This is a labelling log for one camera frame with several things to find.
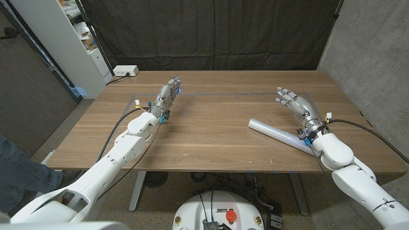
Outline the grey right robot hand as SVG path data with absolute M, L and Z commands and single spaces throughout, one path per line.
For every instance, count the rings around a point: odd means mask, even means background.
M 299 134 L 303 133 L 303 137 L 313 142 L 318 137 L 330 133 L 328 127 L 319 119 L 318 113 L 305 98 L 281 87 L 277 88 L 277 94 L 280 98 L 275 100 L 291 110 L 296 120 L 303 126 L 301 131 L 298 132 Z

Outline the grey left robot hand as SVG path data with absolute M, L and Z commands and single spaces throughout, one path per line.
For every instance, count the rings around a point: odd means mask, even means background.
M 150 106 L 149 112 L 153 114 L 160 121 L 160 123 L 168 120 L 170 108 L 172 107 L 175 98 L 180 93 L 181 80 L 177 75 L 162 86 L 154 103 Z

